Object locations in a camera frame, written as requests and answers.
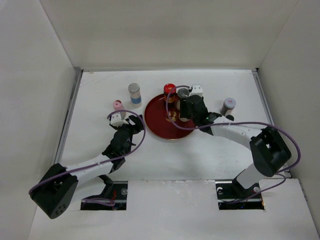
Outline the white lid spice jar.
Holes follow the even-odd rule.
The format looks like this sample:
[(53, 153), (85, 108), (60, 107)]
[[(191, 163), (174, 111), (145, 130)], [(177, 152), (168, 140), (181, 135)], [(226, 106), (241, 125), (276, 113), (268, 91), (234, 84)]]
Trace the white lid spice jar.
[(230, 115), (233, 109), (236, 107), (236, 104), (237, 102), (234, 98), (227, 97), (223, 102), (223, 105), (220, 109), (220, 113), (225, 116)]

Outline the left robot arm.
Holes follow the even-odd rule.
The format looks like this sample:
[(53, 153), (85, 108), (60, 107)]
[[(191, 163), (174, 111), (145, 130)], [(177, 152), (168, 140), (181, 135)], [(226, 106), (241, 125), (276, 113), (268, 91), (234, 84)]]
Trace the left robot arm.
[[(140, 147), (133, 143), (133, 136), (146, 131), (142, 115), (130, 111), (128, 118), (123, 119), (121, 113), (121, 110), (116, 110), (107, 117), (115, 133), (100, 155), (75, 165), (56, 163), (29, 190), (30, 198), (50, 219), (62, 215), (75, 201), (109, 208), (116, 205), (116, 196), (110, 197), (116, 192), (109, 174), (120, 169), (126, 157)], [(88, 194), (81, 189), (82, 185), (95, 178), (102, 180), (95, 187), (96, 194)]]

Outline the red lid chili sauce jar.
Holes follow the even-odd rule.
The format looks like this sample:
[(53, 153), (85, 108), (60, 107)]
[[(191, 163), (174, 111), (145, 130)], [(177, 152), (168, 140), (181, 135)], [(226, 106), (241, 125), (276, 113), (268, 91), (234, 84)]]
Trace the red lid chili sauce jar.
[(167, 83), (163, 87), (164, 105), (169, 109), (175, 107), (176, 102), (176, 86), (173, 83)]

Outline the silver lid blue label bottle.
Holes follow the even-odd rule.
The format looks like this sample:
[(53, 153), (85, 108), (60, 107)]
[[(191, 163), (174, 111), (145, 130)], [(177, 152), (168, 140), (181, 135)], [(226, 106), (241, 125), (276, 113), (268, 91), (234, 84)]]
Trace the silver lid blue label bottle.
[(135, 108), (139, 108), (142, 105), (141, 89), (137, 83), (131, 83), (128, 86), (128, 92), (130, 95), (131, 104)]

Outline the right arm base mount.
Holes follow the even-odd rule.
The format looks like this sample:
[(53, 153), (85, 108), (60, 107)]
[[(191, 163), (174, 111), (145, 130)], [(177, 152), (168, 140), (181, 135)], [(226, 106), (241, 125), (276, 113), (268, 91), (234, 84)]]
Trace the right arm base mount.
[(219, 210), (264, 210), (261, 189), (255, 183), (248, 189), (236, 190), (232, 181), (216, 181), (216, 194)]

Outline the clear lid white shaker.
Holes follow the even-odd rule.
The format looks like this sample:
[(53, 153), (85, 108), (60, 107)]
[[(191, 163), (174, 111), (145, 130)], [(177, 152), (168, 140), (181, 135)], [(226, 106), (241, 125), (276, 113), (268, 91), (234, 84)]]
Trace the clear lid white shaker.
[(177, 102), (176, 108), (180, 110), (181, 108), (181, 101), (186, 99), (190, 95), (190, 91), (186, 87), (179, 88), (177, 91)]

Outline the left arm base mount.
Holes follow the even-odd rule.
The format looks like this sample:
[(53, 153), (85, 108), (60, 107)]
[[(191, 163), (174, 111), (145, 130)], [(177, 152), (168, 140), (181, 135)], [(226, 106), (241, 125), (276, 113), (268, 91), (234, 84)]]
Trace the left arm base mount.
[(97, 177), (104, 188), (99, 194), (90, 195), (81, 201), (81, 211), (125, 211), (127, 209), (128, 182), (113, 181), (107, 175)]

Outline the black knob white grinder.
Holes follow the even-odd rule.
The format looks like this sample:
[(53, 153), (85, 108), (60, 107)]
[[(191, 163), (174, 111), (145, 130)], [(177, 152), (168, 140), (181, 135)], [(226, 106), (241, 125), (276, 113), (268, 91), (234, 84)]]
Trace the black knob white grinder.
[(182, 122), (188, 122), (191, 119), (191, 115), (188, 110), (180, 110), (178, 118)]

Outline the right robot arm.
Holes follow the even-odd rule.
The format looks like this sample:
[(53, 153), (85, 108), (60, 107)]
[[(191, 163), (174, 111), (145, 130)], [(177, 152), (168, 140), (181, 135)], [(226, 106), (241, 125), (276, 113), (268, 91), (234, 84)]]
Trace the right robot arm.
[(232, 192), (236, 198), (245, 198), (258, 181), (273, 177), (292, 157), (279, 132), (271, 127), (254, 128), (236, 125), (216, 112), (209, 112), (204, 98), (192, 95), (181, 101), (180, 112), (200, 129), (200, 131), (228, 139), (248, 148), (253, 163), (232, 180)]

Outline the black lid pepper shaker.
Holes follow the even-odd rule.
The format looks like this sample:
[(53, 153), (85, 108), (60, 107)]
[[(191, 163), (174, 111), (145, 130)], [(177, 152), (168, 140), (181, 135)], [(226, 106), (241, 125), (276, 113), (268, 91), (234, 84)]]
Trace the black lid pepper shaker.
[(234, 121), (235, 120), (235, 118), (234, 118), (234, 116), (233, 115), (226, 115), (225, 116), (228, 120), (230, 120), (230, 121)]

